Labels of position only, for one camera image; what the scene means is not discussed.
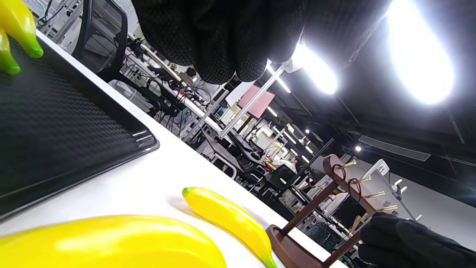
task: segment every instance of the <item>white table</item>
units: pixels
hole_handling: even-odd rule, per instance
[[[284,227],[287,221],[43,34],[38,31],[37,34],[59,55],[141,120],[159,139],[160,148],[18,214],[0,225],[0,236],[95,216],[121,214],[167,216],[189,223],[213,239],[223,253],[229,268],[262,268],[261,262],[233,236],[192,216],[182,198],[182,189],[200,186],[216,191],[242,206],[263,228],[267,228],[270,224]],[[289,235],[321,260],[330,256],[301,231],[293,229]],[[273,256],[278,267],[283,268],[276,255]],[[346,266],[336,262],[332,267]]]

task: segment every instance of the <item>dark hair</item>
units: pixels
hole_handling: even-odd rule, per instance
[[[296,162],[296,167],[301,167],[304,165],[304,160],[302,159],[302,157],[300,155],[296,155],[296,157],[294,157],[294,159],[297,161]]]
[[[192,76],[197,75],[197,71],[195,69],[189,67],[187,69],[187,74],[188,74],[188,76],[192,77]]]

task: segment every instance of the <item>plastic banana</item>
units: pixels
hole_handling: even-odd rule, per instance
[[[154,216],[106,216],[40,227],[0,238],[1,267],[225,268],[198,229]]]
[[[265,230],[250,214],[219,194],[199,187],[184,188],[190,208],[240,239],[268,268],[277,267]]]
[[[35,21],[22,0],[0,0],[0,69],[17,74],[20,67],[10,53],[7,34],[18,41],[30,57],[43,56],[36,39]]]

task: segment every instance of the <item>black tray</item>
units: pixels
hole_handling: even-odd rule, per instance
[[[41,59],[10,44],[21,72],[0,74],[0,221],[159,147],[146,126],[41,40]]]

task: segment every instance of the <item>ceiling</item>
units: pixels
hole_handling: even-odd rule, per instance
[[[393,173],[476,207],[476,36],[471,29],[476,4],[449,7],[452,1],[439,2],[420,10],[455,70],[454,88],[443,103],[421,103],[402,85],[390,58],[387,22],[382,21],[355,61],[337,72],[336,94],[320,92],[298,70],[281,75],[292,93],[277,82],[271,86],[277,95],[270,106],[280,116],[286,114],[282,125],[290,120],[324,142],[334,138],[326,153],[356,154],[352,148],[366,135],[431,154],[422,162],[364,144],[358,157],[371,163],[385,158]],[[257,84],[262,86],[269,77],[265,73]],[[317,147],[323,145],[308,136]]]

